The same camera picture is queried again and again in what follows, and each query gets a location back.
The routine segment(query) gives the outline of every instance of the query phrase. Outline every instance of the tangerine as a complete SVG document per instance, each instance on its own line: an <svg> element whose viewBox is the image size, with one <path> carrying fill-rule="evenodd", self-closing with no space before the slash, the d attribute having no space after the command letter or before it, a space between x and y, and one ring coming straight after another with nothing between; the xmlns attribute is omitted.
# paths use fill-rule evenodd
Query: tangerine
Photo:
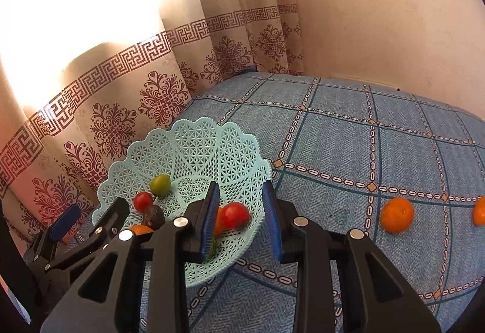
<svg viewBox="0 0 485 333"><path fill-rule="evenodd" d="M154 231L152 228L146 225L132 225L128 229L130 229L136 235L144 235L145 233L150 233Z"/></svg>
<svg viewBox="0 0 485 333"><path fill-rule="evenodd" d="M219 206L219 209L217 210L217 218L215 220L214 236L219 236L222 233L224 233L226 230L227 228L224 226L224 223L222 222L222 207Z"/></svg>
<svg viewBox="0 0 485 333"><path fill-rule="evenodd" d="M485 225L485 196L478 198L473 208L473 223L475 225Z"/></svg>
<svg viewBox="0 0 485 333"><path fill-rule="evenodd" d="M400 196L389 200L381 210L381 225L389 233L405 231L414 218L414 207Z"/></svg>

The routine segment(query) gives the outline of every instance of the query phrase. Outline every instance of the white wall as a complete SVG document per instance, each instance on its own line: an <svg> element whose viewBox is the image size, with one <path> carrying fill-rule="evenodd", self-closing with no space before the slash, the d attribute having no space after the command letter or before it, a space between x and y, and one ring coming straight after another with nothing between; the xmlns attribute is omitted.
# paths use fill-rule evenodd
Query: white wall
<svg viewBox="0 0 485 333"><path fill-rule="evenodd" d="M309 75L357 78L485 118L481 0L297 0Z"/></svg>

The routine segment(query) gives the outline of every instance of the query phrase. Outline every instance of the blue fabric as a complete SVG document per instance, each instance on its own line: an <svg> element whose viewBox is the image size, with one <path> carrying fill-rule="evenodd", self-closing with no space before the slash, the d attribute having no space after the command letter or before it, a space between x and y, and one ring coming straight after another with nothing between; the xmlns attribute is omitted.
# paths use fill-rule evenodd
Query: blue fabric
<svg viewBox="0 0 485 333"><path fill-rule="evenodd" d="M237 123L259 141L280 199L324 229L361 228L420 294L443 331L485 273L485 122L459 108L376 85L245 73L194 99L182 118ZM380 208L402 194L411 227L389 235ZM89 222L82 230L89 230ZM336 268L336 331L342 315ZM243 258L187 291L193 332L291 332L296 266L276 262L265 226Z"/></svg>

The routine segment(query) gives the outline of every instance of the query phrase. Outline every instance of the red tomato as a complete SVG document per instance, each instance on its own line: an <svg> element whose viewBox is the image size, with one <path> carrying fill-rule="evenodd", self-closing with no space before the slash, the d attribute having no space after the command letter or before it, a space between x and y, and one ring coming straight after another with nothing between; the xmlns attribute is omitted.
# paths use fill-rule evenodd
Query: red tomato
<svg viewBox="0 0 485 333"><path fill-rule="evenodd" d="M133 207L139 213L143 213L145 209L153 204L153 196L149 192L138 192L133 199Z"/></svg>
<svg viewBox="0 0 485 333"><path fill-rule="evenodd" d="M251 219L246 206L238 201L232 201L222 208L222 223L227 229L242 229Z"/></svg>

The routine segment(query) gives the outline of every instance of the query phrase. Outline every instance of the light blue plastic basket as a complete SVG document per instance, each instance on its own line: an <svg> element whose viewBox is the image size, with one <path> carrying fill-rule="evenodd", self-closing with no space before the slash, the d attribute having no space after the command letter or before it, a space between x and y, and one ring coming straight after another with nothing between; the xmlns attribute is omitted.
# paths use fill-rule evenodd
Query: light blue plastic basket
<svg viewBox="0 0 485 333"><path fill-rule="evenodd" d="M132 200L138 192L149 191L150 180L160 173L172 180L172 192L155 200L167 221L183 215L191 201L205 197L211 181L220 186L221 206L240 201L251 212L249 227L243 233L230 231L219 237L217 253L208 262L185 264L187 286L202 284L231 266L250 246L264 218L261 189L271 179L270 165L260 157L256 138L232 122L218 126L206 117L196 122L179 120L170 131L152 130L145 140L130 145L124 161L110 166L108 179L98 189L101 206L93 213L93 224L117 197L130 203L124 228L141 223L142 215ZM147 269L145 284L149 278Z"/></svg>

